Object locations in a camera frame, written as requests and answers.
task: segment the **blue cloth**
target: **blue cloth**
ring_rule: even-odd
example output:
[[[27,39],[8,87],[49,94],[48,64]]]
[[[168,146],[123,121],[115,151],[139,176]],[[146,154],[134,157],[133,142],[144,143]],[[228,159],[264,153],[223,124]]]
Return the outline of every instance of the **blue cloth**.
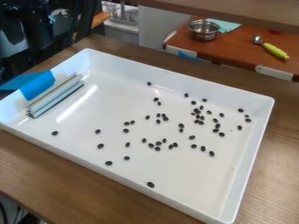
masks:
[[[50,70],[39,73],[22,74],[0,86],[0,91],[20,89],[27,101],[42,94],[55,82]]]
[[[213,18],[208,18],[206,19],[206,21],[213,22],[216,25],[220,26],[219,32],[222,33],[233,31],[238,27],[242,26],[242,24],[235,24],[235,23],[213,19]]]

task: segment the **yellow handle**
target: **yellow handle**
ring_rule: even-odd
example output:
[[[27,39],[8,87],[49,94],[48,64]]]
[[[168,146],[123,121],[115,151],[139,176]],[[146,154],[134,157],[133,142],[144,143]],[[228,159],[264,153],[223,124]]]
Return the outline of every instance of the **yellow handle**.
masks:
[[[277,48],[274,45],[270,45],[268,43],[264,43],[262,44],[269,52],[271,52],[274,56],[276,56],[277,58],[281,59],[281,60],[288,60],[289,56],[287,53],[285,53],[284,51],[282,51],[281,49]]]

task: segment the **black cable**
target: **black cable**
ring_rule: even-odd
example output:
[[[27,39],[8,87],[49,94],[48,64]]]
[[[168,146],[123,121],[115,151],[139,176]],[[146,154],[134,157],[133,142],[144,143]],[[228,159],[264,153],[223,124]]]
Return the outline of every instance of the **black cable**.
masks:
[[[3,224],[8,224],[8,219],[7,219],[7,215],[6,215],[6,212],[5,212],[5,208],[4,208],[4,205],[2,204],[1,201],[0,201],[0,210],[1,210],[1,213],[2,213],[2,216],[3,216]]]

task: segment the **orange table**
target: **orange table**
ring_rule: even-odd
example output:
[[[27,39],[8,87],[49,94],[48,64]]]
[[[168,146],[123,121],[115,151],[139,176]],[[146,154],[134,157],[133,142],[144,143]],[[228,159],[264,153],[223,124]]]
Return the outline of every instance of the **orange table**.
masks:
[[[188,36],[188,23],[173,32],[163,43],[169,52],[181,50],[201,59],[242,67],[272,76],[282,76],[285,80],[299,81],[299,35],[293,33],[273,34],[267,29],[242,25],[229,33],[218,33],[211,42],[195,41]],[[253,34],[261,35],[266,42],[281,48],[288,53],[290,59],[277,59],[260,45],[251,43]]]

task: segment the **white plastic tray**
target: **white plastic tray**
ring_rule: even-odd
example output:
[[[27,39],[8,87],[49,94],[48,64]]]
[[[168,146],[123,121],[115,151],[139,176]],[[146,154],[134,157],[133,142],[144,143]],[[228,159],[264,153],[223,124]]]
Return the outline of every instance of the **white plastic tray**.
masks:
[[[204,222],[234,221],[274,105],[272,98],[90,49],[52,72],[57,83],[81,73],[85,86],[37,119],[27,117],[24,108],[29,102],[20,91],[14,92],[0,101],[4,130]],[[161,106],[153,101],[155,97]],[[200,105],[205,107],[205,125],[195,124],[191,115]],[[170,120],[156,124],[157,113],[165,113]],[[251,122],[245,122],[245,114]],[[221,123],[225,137],[212,132],[213,118]],[[136,123],[124,134],[123,123],[131,120]],[[184,124],[184,133],[178,131],[179,123]],[[94,133],[97,129],[101,129],[99,135]],[[52,136],[55,130],[59,134]],[[163,138],[168,143],[160,151],[149,148],[148,143]],[[169,150],[174,142],[178,147]],[[105,146],[99,150],[98,144]],[[155,187],[148,187],[148,182]]]

